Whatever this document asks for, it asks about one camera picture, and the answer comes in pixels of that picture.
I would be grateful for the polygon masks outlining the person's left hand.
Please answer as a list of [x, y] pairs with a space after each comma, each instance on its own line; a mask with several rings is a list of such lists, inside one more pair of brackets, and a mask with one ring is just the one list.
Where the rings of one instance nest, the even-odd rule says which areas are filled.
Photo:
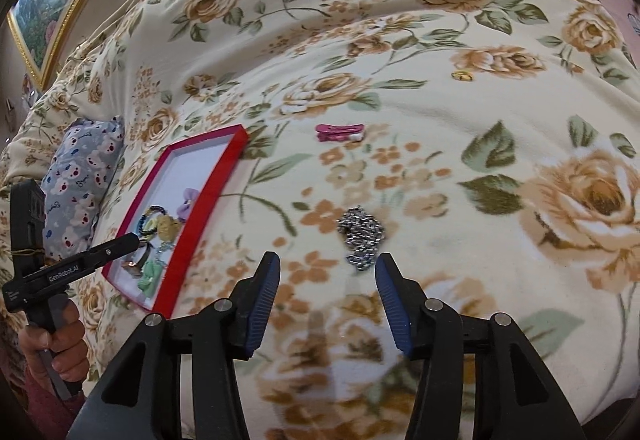
[[89, 371], [88, 346], [85, 343], [85, 326], [80, 322], [79, 312], [73, 301], [68, 301], [62, 313], [65, 325], [53, 335], [43, 328], [27, 325], [18, 334], [29, 373], [37, 384], [50, 394], [54, 389], [40, 352], [54, 353], [52, 368], [64, 382], [83, 382]]

